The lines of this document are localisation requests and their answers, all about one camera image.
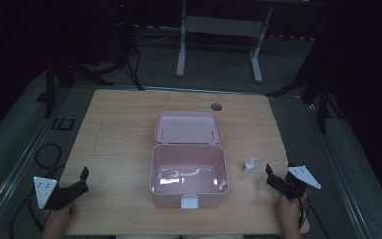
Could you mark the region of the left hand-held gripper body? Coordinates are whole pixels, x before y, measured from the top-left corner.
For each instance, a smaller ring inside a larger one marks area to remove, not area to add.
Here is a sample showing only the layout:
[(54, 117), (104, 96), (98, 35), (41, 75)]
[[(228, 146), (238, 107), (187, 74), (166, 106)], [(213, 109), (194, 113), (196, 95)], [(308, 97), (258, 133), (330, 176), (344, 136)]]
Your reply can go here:
[(34, 190), (39, 209), (60, 210), (75, 200), (68, 188), (61, 188), (55, 179), (33, 178)]

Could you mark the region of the small white bottle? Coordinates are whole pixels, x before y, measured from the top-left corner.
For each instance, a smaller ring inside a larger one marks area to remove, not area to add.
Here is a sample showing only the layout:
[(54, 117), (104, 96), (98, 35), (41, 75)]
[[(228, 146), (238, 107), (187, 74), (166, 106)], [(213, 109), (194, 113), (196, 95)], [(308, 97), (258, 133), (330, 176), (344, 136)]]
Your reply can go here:
[(242, 167), (242, 172), (245, 174), (245, 175), (248, 175), (254, 168), (254, 160), (252, 158), (250, 158), (249, 160), (247, 160), (243, 167)]

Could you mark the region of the pink plastic box with lid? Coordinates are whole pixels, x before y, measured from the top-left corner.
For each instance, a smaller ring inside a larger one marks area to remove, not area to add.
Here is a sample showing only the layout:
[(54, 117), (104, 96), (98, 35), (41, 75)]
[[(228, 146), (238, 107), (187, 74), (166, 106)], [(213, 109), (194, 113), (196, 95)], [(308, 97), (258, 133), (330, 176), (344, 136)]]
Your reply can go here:
[(180, 209), (219, 206), (229, 178), (217, 115), (161, 111), (154, 138), (149, 182), (154, 204)]

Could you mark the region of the white metal desk frame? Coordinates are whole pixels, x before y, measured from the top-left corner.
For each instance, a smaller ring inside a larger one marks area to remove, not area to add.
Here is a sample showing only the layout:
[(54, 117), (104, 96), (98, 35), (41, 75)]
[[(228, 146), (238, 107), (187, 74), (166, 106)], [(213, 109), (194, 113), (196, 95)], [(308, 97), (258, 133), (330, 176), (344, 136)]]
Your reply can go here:
[(265, 39), (274, 8), (268, 7), (263, 21), (236, 20), (215, 17), (202, 17), (187, 13), (187, 0), (182, 0), (180, 47), (177, 59), (176, 76), (183, 77), (186, 63), (186, 34), (205, 33), (240, 37), (254, 37), (257, 42), (249, 52), (254, 81), (260, 83), (262, 72), (259, 64), (259, 52)]

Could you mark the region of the person's left hand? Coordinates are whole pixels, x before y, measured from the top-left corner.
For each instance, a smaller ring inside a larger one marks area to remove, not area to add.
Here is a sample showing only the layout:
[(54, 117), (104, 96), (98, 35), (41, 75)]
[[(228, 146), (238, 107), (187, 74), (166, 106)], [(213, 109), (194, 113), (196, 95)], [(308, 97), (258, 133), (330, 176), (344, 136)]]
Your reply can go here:
[(43, 227), (45, 229), (55, 229), (64, 231), (70, 215), (74, 212), (76, 203), (71, 202), (59, 210), (45, 210), (45, 220)]

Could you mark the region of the person's right hand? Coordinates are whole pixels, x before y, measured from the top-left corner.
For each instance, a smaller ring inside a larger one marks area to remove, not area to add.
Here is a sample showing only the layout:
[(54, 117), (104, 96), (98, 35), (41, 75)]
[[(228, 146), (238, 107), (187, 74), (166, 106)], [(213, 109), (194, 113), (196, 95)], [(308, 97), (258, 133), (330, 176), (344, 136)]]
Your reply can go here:
[(299, 199), (288, 199), (279, 195), (278, 219), (283, 232), (299, 231), (299, 218), (307, 196)]

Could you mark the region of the black tripod stand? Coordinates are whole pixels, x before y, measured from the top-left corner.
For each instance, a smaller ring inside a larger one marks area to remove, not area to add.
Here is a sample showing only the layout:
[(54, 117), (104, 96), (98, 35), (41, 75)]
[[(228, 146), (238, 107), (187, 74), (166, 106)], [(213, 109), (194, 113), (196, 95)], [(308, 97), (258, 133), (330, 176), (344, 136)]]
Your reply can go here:
[(266, 93), (267, 97), (279, 97), (285, 93), (306, 85), (301, 99), (305, 104), (312, 105), (318, 100), (316, 124), (322, 133), (326, 133), (325, 120), (329, 116), (328, 105), (331, 105), (335, 112), (342, 117), (336, 105), (329, 100), (330, 83), (335, 77), (335, 70), (330, 63), (305, 61), (299, 69), (295, 80), (284, 87)]
[(58, 79), (62, 87), (69, 88), (75, 83), (75, 75), (99, 85), (112, 86), (113, 82), (105, 80), (102, 75), (119, 70), (125, 64), (126, 60), (115, 60), (109, 67), (91, 71), (66, 55), (53, 53), (45, 69), (45, 90), (37, 97), (37, 102), (45, 104), (44, 118), (51, 115), (56, 105), (55, 79)]

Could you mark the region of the black rectangular floor frame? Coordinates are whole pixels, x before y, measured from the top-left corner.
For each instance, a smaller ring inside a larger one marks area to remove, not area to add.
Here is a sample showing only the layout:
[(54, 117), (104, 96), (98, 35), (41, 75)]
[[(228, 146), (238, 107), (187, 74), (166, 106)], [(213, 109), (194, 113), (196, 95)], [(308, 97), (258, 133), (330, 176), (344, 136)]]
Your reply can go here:
[(72, 130), (75, 121), (73, 119), (56, 118), (51, 126), (51, 130)]

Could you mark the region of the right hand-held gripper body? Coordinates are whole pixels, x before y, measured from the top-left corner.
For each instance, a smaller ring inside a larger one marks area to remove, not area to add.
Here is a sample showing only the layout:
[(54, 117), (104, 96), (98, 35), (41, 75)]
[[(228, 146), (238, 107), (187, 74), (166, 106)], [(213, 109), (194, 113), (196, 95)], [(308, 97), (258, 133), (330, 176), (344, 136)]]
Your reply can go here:
[(316, 180), (305, 165), (290, 166), (284, 183), (285, 191), (283, 192), (283, 195), (287, 199), (304, 197), (308, 186), (312, 186), (318, 190), (322, 188), (322, 185)]

